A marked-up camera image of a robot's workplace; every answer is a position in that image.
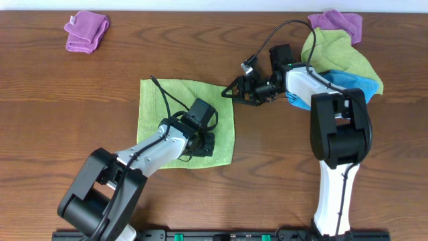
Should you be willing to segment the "bright green cloth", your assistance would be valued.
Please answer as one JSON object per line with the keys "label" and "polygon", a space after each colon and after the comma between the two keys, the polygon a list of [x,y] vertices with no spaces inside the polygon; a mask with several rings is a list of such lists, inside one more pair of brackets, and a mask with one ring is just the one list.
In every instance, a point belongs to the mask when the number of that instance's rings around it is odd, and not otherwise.
{"label": "bright green cloth", "polygon": [[[218,112],[218,124],[213,129],[215,144],[212,157],[185,157],[182,161],[174,160],[164,166],[165,169],[204,169],[229,165],[233,158],[235,145],[235,123],[233,103],[221,96],[222,86],[204,82],[179,79],[160,79],[161,87],[172,97],[168,97],[171,113],[191,106],[196,98],[209,103]],[[136,140],[141,142],[157,130],[159,123],[167,117],[163,96],[151,80],[140,81],[140,104]]]}

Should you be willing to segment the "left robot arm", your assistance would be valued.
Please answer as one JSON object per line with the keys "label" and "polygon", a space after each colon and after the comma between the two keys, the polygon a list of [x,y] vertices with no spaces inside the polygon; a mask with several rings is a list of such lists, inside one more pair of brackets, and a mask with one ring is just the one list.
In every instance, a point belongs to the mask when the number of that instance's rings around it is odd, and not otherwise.
{"label": "left robot arm", "polygon": [[129,222],[147,179],[182,156],[212,156],[215,135],[209,121],[217,117],[215,108],[198,98],[189,110],[164,118],[152,136],[135,146],[116,153],[96,149],[61,200],[58,216],[83,240],[135,240]]}

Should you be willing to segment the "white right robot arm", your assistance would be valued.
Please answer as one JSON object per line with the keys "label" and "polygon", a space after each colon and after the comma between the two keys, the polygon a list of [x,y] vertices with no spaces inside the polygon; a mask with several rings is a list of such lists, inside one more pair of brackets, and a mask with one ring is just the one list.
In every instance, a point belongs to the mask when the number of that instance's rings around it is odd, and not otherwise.
{"label": "white right robot arm", "polygon": [[293,94],[310,108],[310,145],[320,164],[320,194],[309,240],[351,240],[349,208],[353,183],[372,141],[364,93],[346,89],[296,62],[288,44],[269,50],[272,75],[256,69],[256,56],[241,64],[222,93],[236,103],[259,106],[281,93]]}

